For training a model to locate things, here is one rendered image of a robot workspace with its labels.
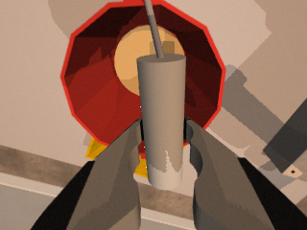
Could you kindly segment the yellow rectangular tray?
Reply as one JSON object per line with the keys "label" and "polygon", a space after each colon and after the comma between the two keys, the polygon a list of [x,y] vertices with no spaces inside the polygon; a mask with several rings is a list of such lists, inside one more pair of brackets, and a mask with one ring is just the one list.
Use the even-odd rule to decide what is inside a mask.
{"label": "yellow rectangular tray", "polygon": [[[94,159],[96,158],[107,146],[98,143],[93,137],[90,141],[86,156],[87,158]],[[147,176],[147,165],[146,159],[141,159],[141,155],[139,155],[140,164],[137,166],[134,174],[143,176],[148,178]]]}

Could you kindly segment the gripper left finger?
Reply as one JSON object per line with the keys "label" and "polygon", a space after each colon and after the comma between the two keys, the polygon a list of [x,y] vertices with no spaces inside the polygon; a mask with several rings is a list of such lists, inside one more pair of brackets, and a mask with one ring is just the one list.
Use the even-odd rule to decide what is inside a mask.
{"label": "gripper left finger", "polygon": [[31,230],[139,230],[140,197],[131,176],[140,164],[142,141],[143,123],[138,118],[85,163]]}

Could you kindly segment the red pail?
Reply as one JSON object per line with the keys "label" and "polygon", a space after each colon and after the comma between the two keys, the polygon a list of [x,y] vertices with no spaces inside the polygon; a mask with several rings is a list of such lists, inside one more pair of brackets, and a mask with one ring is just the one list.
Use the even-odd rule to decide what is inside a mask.
{"label": "red pail", "polygon": [[72,116],[109,146],[138,118],[150,184],[182,180],[184,117],[206,129],[225,67],[199,21],[164,0],[109,2],[71,34],[60,79]]}

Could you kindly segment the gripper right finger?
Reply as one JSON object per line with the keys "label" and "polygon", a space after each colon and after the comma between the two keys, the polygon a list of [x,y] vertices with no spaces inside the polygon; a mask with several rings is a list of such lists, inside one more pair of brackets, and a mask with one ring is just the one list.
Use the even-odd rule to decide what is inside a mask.
{"label": "gripper right finger", "polygon": [[[307,230],[307,217],[245,157],[184,117],[197,230]],[[192,142],[192,143],[191,143]]]}

